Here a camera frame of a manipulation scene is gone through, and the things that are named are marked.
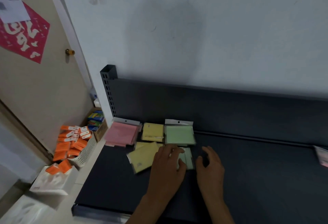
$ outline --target person's right hand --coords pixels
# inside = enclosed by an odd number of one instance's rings
[[[202,149],[207,153],[210,164],[204,167],[201,156],[196,160],[197,183],[200,192],[205,202],[223,201],[224,167],[213,148],[203,146]]]

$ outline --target pink sticky note pad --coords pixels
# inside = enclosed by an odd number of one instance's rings
[[[111,128],[106,133],[106,143],[130,145],[133,142],[137,129],[138,126],[113,122]]]

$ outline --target floor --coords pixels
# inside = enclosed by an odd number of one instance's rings
[[[84,182],[86,181],[94,163],[99,156],[101,149],[105,144],[105,140],[102,139],[97,143],[94,151],[92,152],[90,158],[84,167],[82,167],[79,171],[79,175],[76,179],[76,182],[68,196],[42,196],[39,197],[39,200],[46,203],[47,205],[52,206],[52,208],[56,209],[56,212],[52,213],[47,217],[47,221],[44,223],[47,224],[82,224],[82,223],[92,223],[92,224],[105,224],[109,222],[97,221],[92,219],[73,217],[71,212],[71,207],[74,204],[76,197],[78,196],[80,190]],[[121,223],[125,223],[127,219],[122,219]]]

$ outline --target door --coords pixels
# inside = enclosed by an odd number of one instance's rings
[[[0,99],[50,152],[59,128],[79,125],[92,101],[52,0],[23,0],[50,23],[41,64],[0,47]]]

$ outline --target brass door knob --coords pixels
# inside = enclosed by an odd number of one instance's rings
[[[66,50],[65,50],[65,54],[68,55],[68,56],[70,56],[70,55],[74,55],[74,54],[75,54],[75,51],[70,50],[70,49],[66,49]]]

